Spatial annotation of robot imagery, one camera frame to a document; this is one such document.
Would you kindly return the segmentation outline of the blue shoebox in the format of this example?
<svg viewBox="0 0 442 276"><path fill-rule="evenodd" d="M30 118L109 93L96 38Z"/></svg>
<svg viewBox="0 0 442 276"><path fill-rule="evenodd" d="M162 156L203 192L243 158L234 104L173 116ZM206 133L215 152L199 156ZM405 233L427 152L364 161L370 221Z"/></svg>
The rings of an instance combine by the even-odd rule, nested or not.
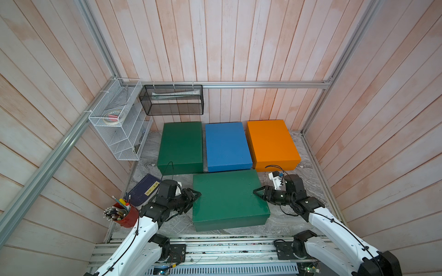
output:
<svg viewBox="0 0 442 276"><path fill-rule="evenodd" d="M207 124L205 131L207 169L210 173L252 168L242 123Z"/></svg>

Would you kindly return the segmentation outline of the orange shoebox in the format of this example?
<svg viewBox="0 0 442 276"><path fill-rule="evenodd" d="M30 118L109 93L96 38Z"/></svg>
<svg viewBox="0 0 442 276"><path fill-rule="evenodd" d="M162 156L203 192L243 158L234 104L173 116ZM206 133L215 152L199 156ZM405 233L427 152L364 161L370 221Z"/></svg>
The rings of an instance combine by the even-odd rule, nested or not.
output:
<svg viewBox="0 0 442 276"><path fill-rule="evenodd" d="M272 171L273 165L291 171L301 162L283 120L249 121L245 133L256 171Z"/></svg>

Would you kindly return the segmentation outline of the red pen cup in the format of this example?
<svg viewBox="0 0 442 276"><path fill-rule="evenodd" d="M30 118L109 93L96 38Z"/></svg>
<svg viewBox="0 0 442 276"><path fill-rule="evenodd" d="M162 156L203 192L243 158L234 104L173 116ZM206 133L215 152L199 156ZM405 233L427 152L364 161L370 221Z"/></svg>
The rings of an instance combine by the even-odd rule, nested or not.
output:
<svg viewBox="0 0 442 276"><path fill-rule="evenodd" d="M103 211L104 218L124 228L132 228L137 224L139 210L122 198L112 196L115 203Z"/></svg>

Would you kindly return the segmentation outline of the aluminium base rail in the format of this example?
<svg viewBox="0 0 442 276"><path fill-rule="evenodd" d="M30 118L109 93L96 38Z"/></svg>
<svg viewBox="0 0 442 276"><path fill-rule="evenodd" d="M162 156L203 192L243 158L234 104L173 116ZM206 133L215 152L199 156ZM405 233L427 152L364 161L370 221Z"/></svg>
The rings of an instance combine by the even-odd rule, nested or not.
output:
<svg viewBox="0 0 442 276"><path fill-rule="evenodd" d="M329 246L334 244L321 237ZM185 244L185 261L173 268L155 263L143 276L310 276L320 274L325 264L315 258L278 260L274 240L283 236L183 236L171 244ZM93 251L87 275L94 273L121 243L99 244Z"/></svg>

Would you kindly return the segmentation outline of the large green shoebox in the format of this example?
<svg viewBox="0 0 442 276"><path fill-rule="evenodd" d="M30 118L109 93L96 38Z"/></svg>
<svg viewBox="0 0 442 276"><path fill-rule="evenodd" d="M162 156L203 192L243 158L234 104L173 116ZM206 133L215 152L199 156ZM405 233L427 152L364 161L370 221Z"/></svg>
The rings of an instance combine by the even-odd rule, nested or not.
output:
<svg viewBox="0 0 442 276"><path fill-rule="evenodd" d="M193 189L201 193L192 208L198 232L264 225L268 203L253 191L261 188L257 171L213 172L193 176Z"/></svg>

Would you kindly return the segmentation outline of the black mesh basket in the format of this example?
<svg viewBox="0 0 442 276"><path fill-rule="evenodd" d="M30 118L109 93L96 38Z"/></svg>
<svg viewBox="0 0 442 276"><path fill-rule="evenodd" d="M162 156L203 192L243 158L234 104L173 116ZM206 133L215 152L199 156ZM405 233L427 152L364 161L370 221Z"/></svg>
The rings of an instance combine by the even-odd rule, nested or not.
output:
<svg viewBox="0 0 442 276"><path fill-rule="evenodd" d="M198 90L201 94L198 100L166 100L151 99L154 93L172 93ZM148 116L196 116L204 114L204 93L201 85L144 85L139 94Z"/></svg>

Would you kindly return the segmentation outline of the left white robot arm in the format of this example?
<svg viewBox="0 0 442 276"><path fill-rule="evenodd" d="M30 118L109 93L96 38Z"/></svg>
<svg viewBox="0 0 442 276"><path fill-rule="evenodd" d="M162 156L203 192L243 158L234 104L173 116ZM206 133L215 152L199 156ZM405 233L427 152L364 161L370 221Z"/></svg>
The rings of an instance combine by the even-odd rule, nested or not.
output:
<svg viewBox="0 0 442 276"><path fill-rule="evenodd" d="M172 251L170 239L158 230L163 223L187 213L200 197L200 192L183 188L175 180L162 181L155 196L139 211L131 232L94 275L142 276L157 262L169 269L182 263L184 251Z"/></svg>

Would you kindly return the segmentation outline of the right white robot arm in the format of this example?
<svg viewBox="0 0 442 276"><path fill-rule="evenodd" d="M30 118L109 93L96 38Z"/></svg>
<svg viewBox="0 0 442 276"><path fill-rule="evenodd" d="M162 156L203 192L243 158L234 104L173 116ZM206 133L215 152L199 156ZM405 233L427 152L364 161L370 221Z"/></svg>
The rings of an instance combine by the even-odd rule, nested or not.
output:
<svg viewBox="0 0 442 276"><path fill-rule="evenodd" d="M329 246L311 230L294 235L292 242L274 241L279 259L315 258L340 276L400 276L398 258L391 252L381 252L359 238L336 219L315 197L307 194L303 180L296 174L269 173L272 185L253 191L260 199L276 206L289 206L294 216L320 230L334 245Z"/></svg>

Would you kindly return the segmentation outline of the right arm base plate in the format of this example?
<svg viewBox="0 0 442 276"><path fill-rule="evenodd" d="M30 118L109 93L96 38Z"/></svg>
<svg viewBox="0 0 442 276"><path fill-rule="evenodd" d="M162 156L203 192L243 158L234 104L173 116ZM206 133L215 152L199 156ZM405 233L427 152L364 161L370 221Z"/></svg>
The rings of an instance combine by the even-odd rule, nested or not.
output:
<svg viewBox="0 0 442 276"><path fill-rule="evenodd" d="M273 245L276 248L278 260L295 260L310 258L306 251L305 243L317 234L311 230L302 231L293 236L293 241L276 239Z"/></svg>

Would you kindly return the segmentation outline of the dark blue book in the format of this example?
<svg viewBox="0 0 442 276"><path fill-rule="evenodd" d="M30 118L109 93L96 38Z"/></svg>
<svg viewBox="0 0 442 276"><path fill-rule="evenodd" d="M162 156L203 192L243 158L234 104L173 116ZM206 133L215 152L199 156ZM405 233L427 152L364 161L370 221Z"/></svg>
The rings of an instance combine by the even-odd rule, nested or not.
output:
<svg viewBox="0 0 442 276"><path fill-rule="evenodd" d="M128 194L131 198L130 204L135 207L141 207L157 192L159 185L159 178L151 174L147 174L130 190Z"/></svg>

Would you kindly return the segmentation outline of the small green shoebox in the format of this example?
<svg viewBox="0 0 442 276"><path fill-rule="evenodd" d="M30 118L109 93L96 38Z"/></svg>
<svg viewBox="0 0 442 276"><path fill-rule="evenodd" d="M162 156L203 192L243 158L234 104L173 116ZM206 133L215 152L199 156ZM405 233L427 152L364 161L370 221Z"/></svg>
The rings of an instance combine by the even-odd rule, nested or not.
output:
<svg viewBox="0 0 442 276"><path fill-rule="evenodd" d="M163 126L157 167L162 175L202 173L202 123L166 123Z"/></svg>

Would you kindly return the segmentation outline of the paper in mesh basket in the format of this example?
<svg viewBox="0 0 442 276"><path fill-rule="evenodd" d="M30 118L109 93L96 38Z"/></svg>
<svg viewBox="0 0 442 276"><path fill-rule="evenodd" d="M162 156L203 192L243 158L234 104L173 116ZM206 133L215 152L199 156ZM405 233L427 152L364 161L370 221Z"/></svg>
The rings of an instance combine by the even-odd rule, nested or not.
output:
<svg viewBox="0 0 442 276"><path fill-rule="evenodd" d="M198 100L201 94L198 90L172 93L154 93L151 94L151 99L156 101L166 100Z"/></svg>

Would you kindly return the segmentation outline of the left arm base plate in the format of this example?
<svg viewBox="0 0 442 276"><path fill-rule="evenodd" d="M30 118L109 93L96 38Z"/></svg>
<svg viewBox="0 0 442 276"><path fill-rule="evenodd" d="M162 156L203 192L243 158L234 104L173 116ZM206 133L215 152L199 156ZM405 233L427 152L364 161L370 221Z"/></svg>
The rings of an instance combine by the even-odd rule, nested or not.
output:
<svg viewBox="0 0 442 276"><path fill-rule="evenodd" d="M169 262L179 265L185 261L185 244L171 244L170 238L160 234L155 234L149 242L154 243L161 248L161 255L158 260L159 263Z"/></svg>

